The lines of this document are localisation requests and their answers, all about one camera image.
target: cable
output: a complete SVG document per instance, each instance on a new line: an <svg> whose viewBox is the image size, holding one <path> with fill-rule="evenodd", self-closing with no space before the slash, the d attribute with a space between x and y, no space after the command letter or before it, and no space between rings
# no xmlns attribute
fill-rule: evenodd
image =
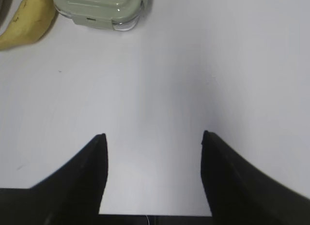
<svg viewBox="0 0 310 225"><path fill-rule="evenodd" d="M148 225L150 225L149 217L148 217L147 215L146 215L145 217L147 218L147 223L148 223Z"/></svg>

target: white surface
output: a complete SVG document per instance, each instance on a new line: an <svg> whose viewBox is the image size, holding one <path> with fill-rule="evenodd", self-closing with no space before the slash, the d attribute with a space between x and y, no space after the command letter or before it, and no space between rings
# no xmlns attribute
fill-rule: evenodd
<svg viewBox="0 0 310 225"><path fill-rule="evenodd" d="M208 129L310 197L308 2L154 0L126 33L60 16L0 53L0 187L33 186L106 133L101 213L210 215Z"/></svg>

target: banana peel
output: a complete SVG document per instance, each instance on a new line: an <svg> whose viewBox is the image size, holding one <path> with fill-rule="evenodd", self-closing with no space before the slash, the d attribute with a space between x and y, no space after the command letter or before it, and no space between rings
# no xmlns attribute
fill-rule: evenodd
<svg viewBox="0 0 310 225"><path fill-rule="evenodd" d="M55 14L53 0L23 0L0 36L0 50L37 42L50 27Z"/></svg>

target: plastic container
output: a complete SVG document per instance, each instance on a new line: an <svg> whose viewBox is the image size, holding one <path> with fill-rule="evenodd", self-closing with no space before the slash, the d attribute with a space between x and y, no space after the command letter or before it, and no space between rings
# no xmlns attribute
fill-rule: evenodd
<svg viewBox="0 0 310 225"><path fill-rule="evenodd" d="M54 0L59 13L78 25L126 31L135 27L148 0Z"/></svg>

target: dark object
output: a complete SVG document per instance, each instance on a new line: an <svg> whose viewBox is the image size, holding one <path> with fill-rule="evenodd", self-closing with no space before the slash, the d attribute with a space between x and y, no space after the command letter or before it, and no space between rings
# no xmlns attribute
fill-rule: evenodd
<svg viewBox="0 0 310 225"><path fill-rule="evenodd" d="M256 169L214 133L204 133L201 163L216 225L310 225L308 199Z"/></svg>
<svg viewBox="0 0 310 225"><path fill-rule="evenodd" d="M67 164L31 189L0 189L0 224L92 224L107 177L106 136L97 135Z"/></svg>
<svg viewBox="0 0 310 225"><path fill-rule="evenodd" d="M211 217L151 216L150 225L212 225ZM145 215L98 215L94 225L148 225Z"/></svg>

